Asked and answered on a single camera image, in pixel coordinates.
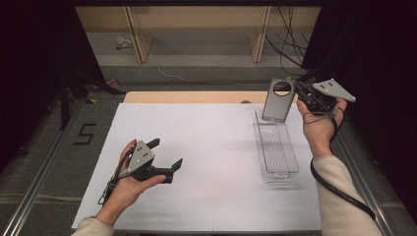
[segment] transparent tray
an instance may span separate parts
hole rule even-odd
[[[285,124],[262,119],[255,111],[254,130],[264,182],[290,184],[298,173],[298,164]]]

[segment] white sleeve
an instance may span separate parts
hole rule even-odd
[[[112,226],[107,225],[95,218],[88,217],[80,221],[77,231],[73,236],[111,236],[114,233]]]
[[[353,186],[346,166],[334,155],[315,158],[317,173],[328,183],[364,204]],[[322,233],[328,235],[382,235],[374,220],[363,210],[316,183],[319,194]]]

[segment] white tabletop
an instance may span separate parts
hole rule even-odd
[[[269,233],[321,229],[311,152],[295,105],[286,126],[300,172],[291,188],[263,182],[253,123],[262,104],[122,103],[73,224],[95,215],[120,151],[160,138],[155,167],[184,158],[172,184],[147,190],[115,229],[174,233]]]

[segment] hand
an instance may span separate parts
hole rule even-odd
[[[343,99],[337,98],[337,105],[343,111],[346,110],[347,102]],[[310,113],[306,104],[301,100],[297,100],[298,111],[304,117],[306,113]],[[336,117],[334,117],[337,127],[340,126],[343,120],[343,112],[337,111]],[[334,133],[334,127],[330,119],[323,119],[310,124],[303,124],[303,132],[309,142],[310,149],[313,157],[319,157],[323,155],[330,155],[330,140]]]
[[[136,144],[136,140],[130,141],[123,149],[120,159],[125,153]],[[126,158],[123,163],[122,170],[129,165],[130,158]],[[147,179],[146,181],[137,181],[131,176],[120,179],[114,188],[113,193],[107,200],[103,208],[95,216],[101,222],[114,225],[120,214],[129,206],[131,206],[146,189],[151,188],[165,180],[164,175],[158,175]]]

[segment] white paper sheet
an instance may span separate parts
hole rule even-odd
[[[120,152],[132,139],[160,138],[153,165],[183,165],[172,184],[147,190],[115,229],[152,232],[320,230],[311,152],[297,108],[286,126],[300,172],[290,189],[263,182],[253,123],[262,104],[120,104],[73,224],[95,215]]]

